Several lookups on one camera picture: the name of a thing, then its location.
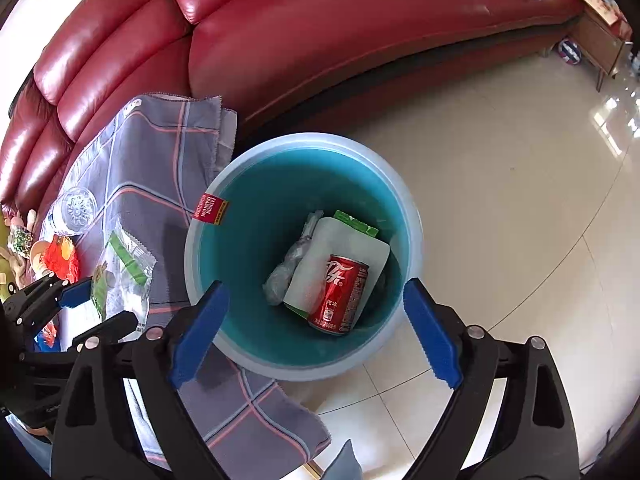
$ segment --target trash can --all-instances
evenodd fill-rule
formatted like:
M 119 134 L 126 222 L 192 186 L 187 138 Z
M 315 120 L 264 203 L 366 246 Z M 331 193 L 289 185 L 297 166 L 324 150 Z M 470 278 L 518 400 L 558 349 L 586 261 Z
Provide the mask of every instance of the trash can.
M 219 225 L 193 219 L 184 273 L 192 304 L 220 280 L 229 312 L 214 344 L 239 365 L 287 381 L 335 376 L 376 352 L 404 319 L 402 288 L 422 270 L 422 225 L 400 176 L 375 152 L 344 137 L 292 134 L 238 156 L 207 193 L 228 201 Z M 300 236 L 309 212 L 336 209 L 380 230 L 390 245 L 381 278 L 347 335 L 319 332 L 262 284 Z

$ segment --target plastic packaging with green stripe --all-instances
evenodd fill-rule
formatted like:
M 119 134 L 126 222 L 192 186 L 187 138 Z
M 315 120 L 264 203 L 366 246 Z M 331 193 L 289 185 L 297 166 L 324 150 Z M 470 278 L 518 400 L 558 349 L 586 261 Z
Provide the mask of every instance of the plastic packaging with green stripe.
M 95 267 L 91 299 L 103 321 L 123 310 L 136 315 L 138 327 L 124 341 L 137 339 L 145 330 L 155 264 L 154 256 L 122 228 L 118 218 Z

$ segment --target label on trash can rim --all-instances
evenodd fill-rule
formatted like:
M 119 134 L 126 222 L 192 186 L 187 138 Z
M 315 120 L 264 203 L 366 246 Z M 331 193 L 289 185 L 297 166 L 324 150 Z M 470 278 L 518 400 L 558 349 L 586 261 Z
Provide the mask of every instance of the label on trash can rim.
M 222 200 L 219 196 L 213 196 L 209 193 L 205 193 L 200 198 L 200 202 L 198 202 L 198 206 L 193 217 L 201 222 L 220 225 L 228 204 L 229 202 L 227 200 Z

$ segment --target gray plaid tablecloth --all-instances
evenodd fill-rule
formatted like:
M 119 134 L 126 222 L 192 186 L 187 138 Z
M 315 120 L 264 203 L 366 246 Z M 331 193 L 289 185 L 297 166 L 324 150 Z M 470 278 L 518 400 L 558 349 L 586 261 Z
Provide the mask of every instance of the gray plaid tablecloth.
M 82 275 L 93 272 L 117 217 L 158 260 L 147 326 L 166 325 L 189 304 L 183 267 L 188 226 L 202 193 L 230 162 L 235 134 L 236 114 L 219 97 L 146 94 L 113 118 L 65 178 L 61 192 L 84 186 L 98 203 L 94 224 L 77 243 Z M 166 466 L 137 383 L 126 387 L 148 459 Z M 213 345 L 197 377 L 179 393 L 233 479 L 279 479 L 330 442 L 322 422 L 274 380 L 237 366 Z

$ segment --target red soda can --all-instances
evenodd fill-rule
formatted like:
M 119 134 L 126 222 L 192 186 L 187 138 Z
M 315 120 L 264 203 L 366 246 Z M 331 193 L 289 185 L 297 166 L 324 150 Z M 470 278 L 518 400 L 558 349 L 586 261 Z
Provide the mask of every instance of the red soda can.
M 351 330 L 369 266 L 332 254 L 326 266 L 324 293 L 308 318 L 309 324 L 333 335 Z

